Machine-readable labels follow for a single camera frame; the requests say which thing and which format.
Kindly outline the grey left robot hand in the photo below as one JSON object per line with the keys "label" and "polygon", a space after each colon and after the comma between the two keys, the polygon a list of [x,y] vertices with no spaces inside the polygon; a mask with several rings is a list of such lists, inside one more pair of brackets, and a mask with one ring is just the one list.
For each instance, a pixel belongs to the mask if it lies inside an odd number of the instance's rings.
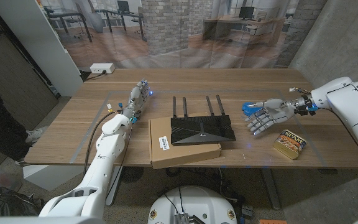
{"label": "grey left robot hand", "polygon": [[122,114],[129,119],[139,119],[148,97],[152,95],[153,91],[150,90],[148,81],[142,79],[131,90],[127,105],[122,110]]}

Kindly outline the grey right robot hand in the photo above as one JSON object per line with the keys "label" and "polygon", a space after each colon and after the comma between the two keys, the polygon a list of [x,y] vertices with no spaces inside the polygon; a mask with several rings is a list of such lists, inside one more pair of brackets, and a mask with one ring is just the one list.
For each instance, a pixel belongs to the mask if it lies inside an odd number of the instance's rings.
{"label": "grey right robot hand", "polygon": [[245,121],[249,121],[247,127],[255,136],[271,127],[273,124],[282,123],[295,115],[295,107],[290,101],[278,98],[268,99],[256,103],[244,103],[243,112],[247,114]]}

